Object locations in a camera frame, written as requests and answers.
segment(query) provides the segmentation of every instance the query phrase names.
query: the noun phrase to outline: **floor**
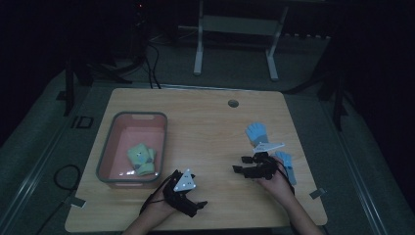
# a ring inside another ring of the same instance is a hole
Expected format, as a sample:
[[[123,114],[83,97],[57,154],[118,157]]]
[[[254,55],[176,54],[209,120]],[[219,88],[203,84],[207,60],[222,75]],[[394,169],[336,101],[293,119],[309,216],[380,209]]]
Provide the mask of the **floor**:
[[[217,46],[216,42],[207,41],[200,76],[193,76],[196,47],[192,44],[192,36],[183,37],[181,43],[172,45],[162,35],[155,35],[151,41],[157,50],[149,48],[148,58],[154,65],[159,54],[156,75],[162,88],[283,91],[309,79],[327,40],[283,37],[275,55],[281,77],[277,82],[269,80],[264,52],[258,47]],[[68,164],[83,170],[113,89],[150,88],[146,67],[123,77],[133,83],[118,84],[97,76],[91,87],[76,85],[75,107],[68,117],[63,117],[65,104],[56,100],[57,94],[64,89],[64,74],[46,87],[1,149],[2,234],[34,234],[45,221],[48,222],[41,234],[68,234],[65,230],[68,206],[57,210],[48,220],[68,193],[54,184],[54,174]],[[347,116],[342,117],[343,131],[339,132],[331,120],[333,101],[323,102],[316,97],[320,85],[285,95],[285,98],[317,188],[327,191],[321,196],[329,217],[324,231],[327,234],[414,234],[414,214],[403,200],[364,120],[348,102],[344,102]],[[94,118],[94,124],[89,129],[74,128],[75,117]],[[75,174],[72,171],[66,174],[63,183],[70,185]],[[220,232],[292,234],[290,228]],[[190,231],[185,234],[220,232]]]

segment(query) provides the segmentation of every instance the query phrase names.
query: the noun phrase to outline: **dark background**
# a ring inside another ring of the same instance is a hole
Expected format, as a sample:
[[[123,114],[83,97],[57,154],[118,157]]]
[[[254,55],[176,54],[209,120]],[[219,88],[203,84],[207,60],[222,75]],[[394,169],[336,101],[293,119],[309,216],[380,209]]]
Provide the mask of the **dark background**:
[[[235,1],[233,7],[226,1],[206,2],[206,11],[212,14],[278,19],[272,8],[260,7],[271,1],[258,7],[251,1]],[[403,0],[288,3],[285,33],[331,37],[318,68],[346,75],[346,90],[414,210],[414,4]],[[114,41],[133,24],[154,25],[174,41],[178,25],[197,25],[197,9],[194,0],[0,2],[0,145],[47,83],[64,69],[67,58],[74,59],[79,81],[90,85],[86,65],[111,64]]]

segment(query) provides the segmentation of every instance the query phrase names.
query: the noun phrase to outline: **metal frame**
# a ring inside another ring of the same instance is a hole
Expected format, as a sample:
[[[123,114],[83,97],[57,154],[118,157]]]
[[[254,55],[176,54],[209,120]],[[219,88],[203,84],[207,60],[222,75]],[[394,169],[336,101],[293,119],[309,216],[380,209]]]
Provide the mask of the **metal frame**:
[[[204,30],[235,32],[256,35],[272,36],[272,43],[265,50],[266,61],[268,64],[269,75],[271,80],[278,80],[278,73],[275,66],[274,54],[277,47],[278,39],[281,36],[285,18],[287,17],[288,7],[284,7],[283,13],[279,21],[243,19],[243,18],[227,18],[219,16],[204,15],[204,0],[199,1],[199,28],[198,28],[198,48],[196,50],[194,75],[202,74],[202,64],[204,58]]]

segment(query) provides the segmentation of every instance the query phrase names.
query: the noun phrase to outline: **pink plastic bin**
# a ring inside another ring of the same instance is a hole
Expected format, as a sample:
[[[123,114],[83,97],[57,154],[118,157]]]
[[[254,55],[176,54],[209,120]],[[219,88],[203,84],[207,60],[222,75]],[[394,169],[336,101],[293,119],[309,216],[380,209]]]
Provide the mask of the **pink plastic bin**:
[[[156,188],[160,184],[167,116],[163,113],[117,114],[97,166],[97,177],[112,188]],[[155,173],[138,176],[128,149],[144,143],[156,150]]]

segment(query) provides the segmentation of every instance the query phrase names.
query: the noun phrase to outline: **wooden table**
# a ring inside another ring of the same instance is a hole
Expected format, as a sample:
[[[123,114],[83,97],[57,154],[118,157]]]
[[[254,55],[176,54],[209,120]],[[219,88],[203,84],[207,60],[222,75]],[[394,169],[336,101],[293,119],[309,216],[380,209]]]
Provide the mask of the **wooden table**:
[[[237,108],[229,100],[239,102]],[[168,118],[162,178],[176,169],[192,169],[198,187],[188,194],[194,202],[208,201],[190,218],[177,212],[158,230],[278,227],[289,225],[283,209],[256,183],[234,173],[242,156],[252,156],[245,134],[254,121],[266,125],[270,142],[284,142],[281,151],[293,157],[298,184],[296,197],[312,219],[322,225],[327,215],[284,97],[279,92],[229,90],[116,89],[107,106],[76,197],[83,209],[72,207],[69,232],[121,231],[138,215],[154,189],[111,189],[95,175],[113,117],[122,111],[163,112]]]

